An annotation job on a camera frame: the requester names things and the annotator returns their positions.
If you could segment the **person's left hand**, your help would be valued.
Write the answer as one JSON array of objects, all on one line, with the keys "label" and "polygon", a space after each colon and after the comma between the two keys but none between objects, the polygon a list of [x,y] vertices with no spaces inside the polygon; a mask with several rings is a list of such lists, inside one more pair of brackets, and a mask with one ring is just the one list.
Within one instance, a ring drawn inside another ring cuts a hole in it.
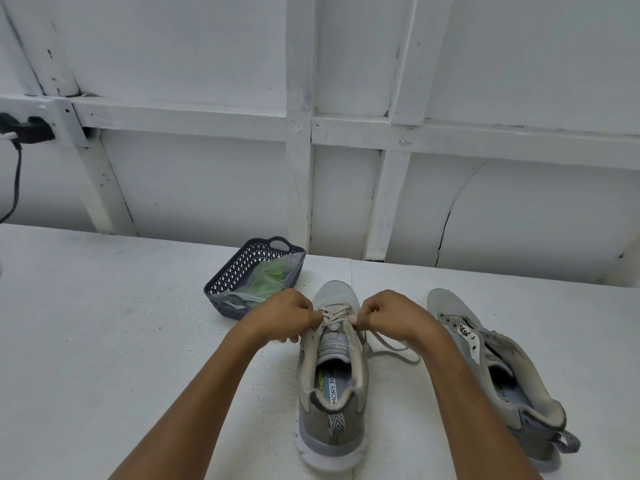
[{"label": "person's left hand", "polygon": [[260,347],[268,342],[297,343],[306,332],[323,322],[323,313],[313,309],[311,301],[294,289],[279,291],[267,298],[241,320],[240,325]]}]

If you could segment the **person's right hand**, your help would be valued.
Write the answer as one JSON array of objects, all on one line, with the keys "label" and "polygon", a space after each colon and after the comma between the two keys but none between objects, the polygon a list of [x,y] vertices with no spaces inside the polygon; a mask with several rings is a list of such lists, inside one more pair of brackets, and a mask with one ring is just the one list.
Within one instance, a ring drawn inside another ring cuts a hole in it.
[{"label": "person's right hand", "polygon": [[375,295],[386,295],[387,300],[387,332],[381,335],[418,350],[436,347],[449,339],[441,323],[407,296],[393,290]]}]

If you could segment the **beige shoelace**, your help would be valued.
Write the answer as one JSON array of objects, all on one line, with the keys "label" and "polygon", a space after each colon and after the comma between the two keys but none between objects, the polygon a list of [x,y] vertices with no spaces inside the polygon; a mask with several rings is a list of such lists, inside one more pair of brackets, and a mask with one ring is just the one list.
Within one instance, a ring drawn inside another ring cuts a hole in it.
[{"label": "beige shoelace", "polygon": [[[321,307],[319,310],[323,315],[323,326],[325,328],[334,325],[345,324],[349,321],[349,317],[352,316],[350,310],[352,307],[348,304],[338,304],[335,306],[336,310],[331,311],[327,307]],[[388,341],[388,339],[375,332],[375,331],[355,331],[356,336],[362,347],[362,353],[367,359],[375,356],[391,356],[409,365],[417,365],[422,359],[418,356],[407,343],[399,342],[402,346],[397,346]],[[382,349],[375,349],[369,343],[369,336],[375,338],[382,346]]]}]

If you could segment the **person's left forearm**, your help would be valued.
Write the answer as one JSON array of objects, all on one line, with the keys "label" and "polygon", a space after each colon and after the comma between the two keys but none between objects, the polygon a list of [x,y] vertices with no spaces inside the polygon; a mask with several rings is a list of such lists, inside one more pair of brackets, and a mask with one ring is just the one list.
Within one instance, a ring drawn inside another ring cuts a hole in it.
[{"label": "person's left forearm", "polygon": [[204,480],[241,379],[267,342],[260,325],[235,325],[108,480]]}]

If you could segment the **person's right forearm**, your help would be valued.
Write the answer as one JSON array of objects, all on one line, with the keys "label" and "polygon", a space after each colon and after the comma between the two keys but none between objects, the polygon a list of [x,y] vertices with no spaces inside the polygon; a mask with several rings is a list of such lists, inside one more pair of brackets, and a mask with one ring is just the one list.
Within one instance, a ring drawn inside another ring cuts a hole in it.
[{"label": "person's right forearm", "polygon": [[420,326],[413,346],[435,391],[457,480],[543,480],[444,328]]}]

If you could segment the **clear plastic bag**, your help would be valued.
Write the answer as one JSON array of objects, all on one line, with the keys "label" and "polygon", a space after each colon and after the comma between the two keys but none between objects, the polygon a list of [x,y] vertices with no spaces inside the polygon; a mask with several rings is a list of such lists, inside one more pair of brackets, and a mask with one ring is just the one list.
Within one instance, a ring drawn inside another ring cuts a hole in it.
[{"label": "clear plastic bag", "polygon": [[[284,282],[285,288],[283,290],[286,290],[293,287],[294,282],[296,281],[297,276],[299,275],[299,272],[301,270],[305,254],[304,252],[297,252],[280,257],[284,257],[287,260],[287,263],[291,266],[290,273]],[[252,269],[240,279],[239,284],[233,286],[226,285],[227,289],[216,291],[209,295],[210,302],[222,316],[239,321],[244,318],[247,313],[252,311],[254,308],[259,306],[266,300],[254,301],[251,296],[247,295],[247,293],[244,292],[245,284],[252,271],[254,270],[254,268],[256,268],[257,265],[264,261],[270,260],[260,261],[258,264],[253,266]]]}]

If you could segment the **green leafy bundle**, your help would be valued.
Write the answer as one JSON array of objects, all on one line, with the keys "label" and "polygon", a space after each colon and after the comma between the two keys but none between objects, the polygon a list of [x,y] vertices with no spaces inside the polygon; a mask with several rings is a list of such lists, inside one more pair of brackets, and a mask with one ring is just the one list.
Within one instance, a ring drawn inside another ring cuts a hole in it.
[{"label": "green leafy bundle", "polygon": [[291,266],[284,257],[261,262],[249,276],[244,292],[254,301],[263,301],[285,288]]}]

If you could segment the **dark blue plastic basket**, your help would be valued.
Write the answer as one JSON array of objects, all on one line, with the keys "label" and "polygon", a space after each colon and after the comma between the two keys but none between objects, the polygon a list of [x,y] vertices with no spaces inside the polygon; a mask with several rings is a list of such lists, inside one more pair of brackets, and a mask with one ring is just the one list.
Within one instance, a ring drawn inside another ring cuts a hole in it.
[{"label": "dark blue plastic basket", "polygon": [[[217,274],[215,274],[214,277],[205,284],[204,294],[209,300],[209,295],[211,293],[227,289],[226,285],[233,286],[239,284],[240,279],[260,261],[271,260],[283,255],[297,252],[304,252],[306,258],[306,249],[297,245],[293,245],[281,236],[275,236],[268,239],[252,238],[246,241],[244,245],[242,245],[242,247],[240,247],[240,249],[232,256],[232,258],[229,259],[229,261],[224,266],[222,266]],[[299,272],[299,275],[297,276],[296,281],[294,282],[293,287],[298,281],[300,273],[301,270]]]}]

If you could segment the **grey sneaker with laces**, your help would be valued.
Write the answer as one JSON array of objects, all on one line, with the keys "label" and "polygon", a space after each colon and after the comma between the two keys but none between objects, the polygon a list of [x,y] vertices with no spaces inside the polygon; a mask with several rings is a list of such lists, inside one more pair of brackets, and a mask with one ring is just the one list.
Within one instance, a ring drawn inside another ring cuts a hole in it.
[{"label": "grey sneaker with laces", "polygon": [[[360,310],[351,286],[337,280],[312,300],[316,311],[343,303],[353,315]],[[355,331],[349,321],[327,328],[322,322],[301,338],[296,446],[309,468],[326,474],[355,468],[364,457],[369,366]]]}]

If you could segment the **grey sneaker without laces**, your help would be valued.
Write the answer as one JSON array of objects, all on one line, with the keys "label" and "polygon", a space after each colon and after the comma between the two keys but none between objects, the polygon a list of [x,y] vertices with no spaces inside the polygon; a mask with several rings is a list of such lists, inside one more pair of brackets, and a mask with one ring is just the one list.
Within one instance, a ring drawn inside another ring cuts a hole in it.
[{"label": "grey sneaker without laces", "polygon": [[558,471],[562,454],[581,442],[566,429],[566,412],[553,399],[532,360],[514,340],[482,325],[452,291],[432,289],[420,303],[443,325],[508,430],[540,471]]}]

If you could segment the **black power adapter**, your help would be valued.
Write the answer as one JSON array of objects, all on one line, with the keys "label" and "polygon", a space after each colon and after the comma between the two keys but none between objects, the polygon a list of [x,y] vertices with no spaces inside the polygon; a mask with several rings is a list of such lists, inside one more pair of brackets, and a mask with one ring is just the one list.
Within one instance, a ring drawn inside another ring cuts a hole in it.
[{"label": "black power adapter", "polygon": [[29,116],[26,121],[19,121],[6,112],[0,112],[0,137],[19,144],[39,144],[56,138],[43,118]]}]

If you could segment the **white metal bracket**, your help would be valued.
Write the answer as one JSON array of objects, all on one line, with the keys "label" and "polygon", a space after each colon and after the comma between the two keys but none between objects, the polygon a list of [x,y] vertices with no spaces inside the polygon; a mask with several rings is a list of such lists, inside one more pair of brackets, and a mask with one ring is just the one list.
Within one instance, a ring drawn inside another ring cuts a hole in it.
[{"label": "white metal bracket", "polygon": [[48,96],[44,103],[44,119],[52,127],[56,139],[66,146],[91,148],[95,140],[95,131],[85,128],[69,98]]}]

